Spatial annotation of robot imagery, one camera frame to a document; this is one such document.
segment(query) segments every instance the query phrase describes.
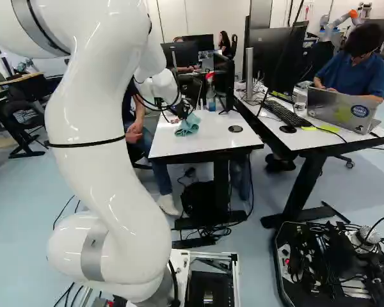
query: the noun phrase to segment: mouse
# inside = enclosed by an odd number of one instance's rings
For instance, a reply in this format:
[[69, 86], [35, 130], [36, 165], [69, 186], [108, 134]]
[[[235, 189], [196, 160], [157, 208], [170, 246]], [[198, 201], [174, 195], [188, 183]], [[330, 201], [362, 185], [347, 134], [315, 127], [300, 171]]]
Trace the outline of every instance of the mouse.
[[283, 131], [284, 133], [296, 133], [297, 130], [293, 126], [281, 126], [280, 131]]

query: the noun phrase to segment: dark hair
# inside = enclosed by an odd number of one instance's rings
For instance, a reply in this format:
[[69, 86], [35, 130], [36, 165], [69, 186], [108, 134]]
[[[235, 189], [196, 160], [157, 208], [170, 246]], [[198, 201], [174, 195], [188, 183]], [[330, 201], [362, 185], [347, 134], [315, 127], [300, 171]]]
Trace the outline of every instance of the dark hair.
[[226, 48], [230, 48], [230, 40], [229, 40], [228, 33], [226, 33], [226, 31], [221, 31], [220, 34], [222, 36], [221, 46], [225, 46]]
[[380, 44], [380, 26], [377, 24], [362, 24], [350, 33], [344, 45], [344, 51], [352, 57], [357, 57], [375, 50]]

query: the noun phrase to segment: floor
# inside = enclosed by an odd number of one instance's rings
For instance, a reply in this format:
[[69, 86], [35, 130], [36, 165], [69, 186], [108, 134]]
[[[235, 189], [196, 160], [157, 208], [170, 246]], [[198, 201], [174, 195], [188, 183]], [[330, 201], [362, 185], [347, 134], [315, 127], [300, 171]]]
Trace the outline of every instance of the floor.
[[[384, 103], [377, 118], [384, 126]], [[265, 147], [251, 156], [255, 186], [252, 216], [217, 245], [197, 249], [239, 253], [241, 306], [281, 306], [269, 252], [272, 231], [263, 229], [259, 219], [282, 211], [302, 159], [296, 160], [296, 171], [268, 175], [264, 172], [268, 153], [270, 149]], [[347, 156], [353, 158], [355, 168], [347, 169], [343, 161], [328, 159], [307, 206], [318, 206], [324, 200], [352, 222], [372, 225], [384, 216], [384, 151], [364, 150]], [[176, 178], [187, 167], [170, 166], [176, 199], [181, 192]], [[210, 179], [210, 164], [195, 167], [200, 180]], [[142, 171], [139, 176], [156, 197], [151, 172]], [[0, 167], [0, 306], [52, 306], [70, 284], [68, 277], [49, 266], [45, 247], [54, 218], [72, 195], [50, 152], [43, 157], [9, 160]], [[66, 214], [73, 213], [77, 201], [73, 199]], [[244, 206], [235, 198], [232, 204]], [[384, 222], [378, 230], [384, 236]], [[179, 239], [179, 234], [173, 232], [173, 239]]]

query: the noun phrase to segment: man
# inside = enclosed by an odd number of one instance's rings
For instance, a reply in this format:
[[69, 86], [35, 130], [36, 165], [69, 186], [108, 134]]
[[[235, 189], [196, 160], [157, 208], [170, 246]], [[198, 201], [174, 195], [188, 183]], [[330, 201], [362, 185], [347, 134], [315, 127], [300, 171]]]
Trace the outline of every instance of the man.
[[[378, 104], [384, 100], [384, 60], [374, 51], [381, 44], [377, 24], [362, 24], [350, 33], [344, 50], [335, 55], [314, 77], [317, 88], [357, 95]], [[266, 171], [292, 171], [291, 159], [276, 154], [266, 156]]]
[[[135, 117], [131, 113], [131, 99], [135, 101]], [[122, 121], [124, 122], [125, 139], [127, 143], [137, 146], [143, 150], [148, 157], [152, 146], [153, 136], [143, 126], [145, 117], [145, 106], [139, 96], [138, 89], [135, 87], [133, 79], [127, 87], [122, 101]], [[152, 170], [157, 181], [160, 197], [158, 205], [167, 214], [179, 216], [180, 212], [175, 208], [172, 198], [172, 184], [168, 174], [168, 169], [164, 164], [152, 162]]]

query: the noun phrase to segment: water bottle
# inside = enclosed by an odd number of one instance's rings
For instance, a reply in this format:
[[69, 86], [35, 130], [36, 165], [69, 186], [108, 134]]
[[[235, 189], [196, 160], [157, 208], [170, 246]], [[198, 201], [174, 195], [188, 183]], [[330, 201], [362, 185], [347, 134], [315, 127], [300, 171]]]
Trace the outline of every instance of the water bottle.
[[208, 89], [206, 93], [206, 103], [208, 110], [211, 112], [216, 111], [216, 93], [213, 85], [214, 72], [206, 74], [206, 80], [208, 82]]

